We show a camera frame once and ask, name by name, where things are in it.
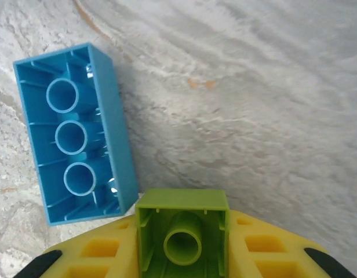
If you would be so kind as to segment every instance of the yellow plastic base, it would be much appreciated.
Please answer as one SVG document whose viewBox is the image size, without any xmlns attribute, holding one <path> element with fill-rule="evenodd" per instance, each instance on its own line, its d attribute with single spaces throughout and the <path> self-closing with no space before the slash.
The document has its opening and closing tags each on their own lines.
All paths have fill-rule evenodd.
<svg viewBox="0 0 357 278">
<path fill-rule="evenodd" d="M 305 253 L 325 252 L 310 240 L 234 210 L 229 229 L 229 278 L 330 278 Z M 62 242 L 46 250 L 63 255 L 41 278 L 139 278 L 136 238 L 131 215 Z"/>
</svg>

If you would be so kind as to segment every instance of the gray marble floor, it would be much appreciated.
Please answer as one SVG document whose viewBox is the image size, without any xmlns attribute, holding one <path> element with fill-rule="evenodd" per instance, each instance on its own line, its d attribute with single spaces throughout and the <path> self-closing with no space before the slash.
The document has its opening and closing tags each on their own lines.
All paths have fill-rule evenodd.
<svg viewBox="0 0 357 278">
<path fill-rule="evenodd" d="M 0 0 L 0 278 L 111 220 L 49 228 L 12 62 L 115 62 L 141 191 L 222 188 L 357 275 L 357 0 Z"/>
</svg>

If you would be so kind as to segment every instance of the green plastic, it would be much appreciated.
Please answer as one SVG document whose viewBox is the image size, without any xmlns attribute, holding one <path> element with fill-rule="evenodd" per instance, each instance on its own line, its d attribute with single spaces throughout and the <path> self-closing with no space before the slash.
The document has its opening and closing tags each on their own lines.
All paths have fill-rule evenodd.
<svg viewBox="0 0 357 278">
<path fill-rule="evenodd" d="M 224 191 L 150 189 L 136 205 L 141 278 L 228 277 Z"/>
</svg>

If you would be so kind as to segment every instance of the black rubber edge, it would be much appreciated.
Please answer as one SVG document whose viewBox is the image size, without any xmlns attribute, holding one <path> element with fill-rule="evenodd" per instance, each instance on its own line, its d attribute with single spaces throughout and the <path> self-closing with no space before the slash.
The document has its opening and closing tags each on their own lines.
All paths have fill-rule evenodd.
<svg viewBox="0 0 357 278">
<path fill-rule="evenodd" d="M 330 255 L 313 248 L 304 250 L 331 278 L 357 278 Z"/>
<path fill-rule="evenodd" d="M 63 254 L 60 250 L 53 250 L 33 259 L 14 278 L 40 278 Z"/>
</svg>

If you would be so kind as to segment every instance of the blue duplo brick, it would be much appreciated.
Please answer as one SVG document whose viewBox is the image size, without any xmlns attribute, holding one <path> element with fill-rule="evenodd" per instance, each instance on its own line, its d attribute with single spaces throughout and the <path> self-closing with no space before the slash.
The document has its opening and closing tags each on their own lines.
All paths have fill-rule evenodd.
<svg viewBox="0 0 357 278">
<path fill-rule="evenodd" d="M 112 60 L 85 43 L 14 70 L 49 225 L 126 213 L 138 186 Z"/>
</svg>

